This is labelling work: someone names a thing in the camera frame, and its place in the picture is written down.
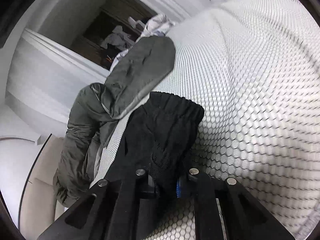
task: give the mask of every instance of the white fabric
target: white fabric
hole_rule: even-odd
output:
[[[142,37],[150,37],[150,36],[165,36],[168,31],[175,26],[177,23],[170,21],[166,15],[158,14],[148,20],[147,24],[144,27],[143,32],[140,37],[136,40],[138,42]],[[127,55],[129,49],[121,51],[113,60],[112,65],[110,67],[110,73],[115,68],[115,66],[119,63],[119,61]]]
[[[130,34],[122,31],[122,26],[116,26],[112,33],[109,34],[101,43],[101,47],[107,49],[108,44],[116,46],[119,50],[126,50],[134,45],[134,41],[130,40]]]
[[[102,155],[102,151],[104,149],[104,146],[102,144],[100,144],[98,151],[97,151],[97,155],[96,155],[96,160],[94,162],[94,168],[93,168],[93,177],[95,178],[98,174],[98,170],[99,170],[99,166],[100,166],[100,160],[101,160],[101,155]]]
[[[7,91],[37,112],[68,123],[79,90],[104,83],[108,75],[101,66],[26,29],[12,58]]]
[[[154,90],[205,109],[194,165],[235,177],[305,239],[320,217],[319,26],[298,0],[230,0],[167,36],[175,66]],[[114,155],[123,126],[107,147]],[[102,154],[100,169],[111,162]],[[193,210],[178,207],[147,239],[194,240]]]

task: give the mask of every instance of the white wall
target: white wall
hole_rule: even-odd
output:
[[[68,48],[89,27],[105,1],[46,0],[27,27]]]
[[[43,0],[36,0],[33,2],[11,31],[4,47],[0,49],[0,105],[4,104],[5,88],[14,50],[27,22],[42,2]]]
[[[108,75],[99,65],[25,29],[12,57],[6,104],[41,135],[64,137],[78,92],[103,83]]]

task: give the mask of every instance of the clothes pile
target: clothes pile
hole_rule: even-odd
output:
[[[148,20],[147,24],[144,27],[143,32],[141,33],[140,37],[136,40],[138,42],[143,37],[150,37],[150,36],[158,36],[162,37],[165,36],[169,30],[174,27],[177,23],[170,21],[166,15],[158,14]],[[110,72],[115,68],[118,62],[127,55],[130,48],[120,52],[113,60],[112,65],[110,67]]]
[[[104,39],[100,46],[107,49],[108,44],[111,44],[123,51],[132,47],[135,42],[130,39],[130,34],[125,33],[122,30],[122,26],[118,25],[113,29],[112,33]]]
[[[55,176],[59,201],[71,205],[90,181],[116,179],[133,161],[148,167],[157,194],[173,196],[176,174],[162,169],[174,170],[168,157],[176,167],[197,130],[194,167],[236,178],[306,239],[320,220],[319,44],[320,28],[298,0],[229,0],[163,37],[141,38],[114,60],[104,85],[80,92]],[[145,144],[135,144],[136,129]],[[192,202],[172,210],[148,239],[194,240],[193,212]]]

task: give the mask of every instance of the white cloth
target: white cloth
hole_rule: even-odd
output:
[[[123,51],[132,47],[135,42],[130,39],[130,34],[123,32],[122,26],[118,25],[113,29],[112,33],[104,39],[100,46],[107,49],[108,44],[116,46],[119,50]]]
[[[142,37],[150,37],[150,36],[165,36],[168,31],[175,26],[177,23],[170,21],[166,15],[158,14],[148,20],[147,24],[144,27],[143,32],[140,37],[136,40],[138,42]],[[115,68],[118,62],[127,55],[130,48],[121,51],[113,60],[112,65],[110,67],[110,72]]]
[[[194,166],[236,178],[306,239],[320,219],[319,26],[298,0],[230,0],[167,36],[175,66],[154,90],[205,109]],[[100,169],[111,165],[106,156],[112,160],[124,129],[119,123]],[[194,240],[193,210],[179,206],[148,239]]]

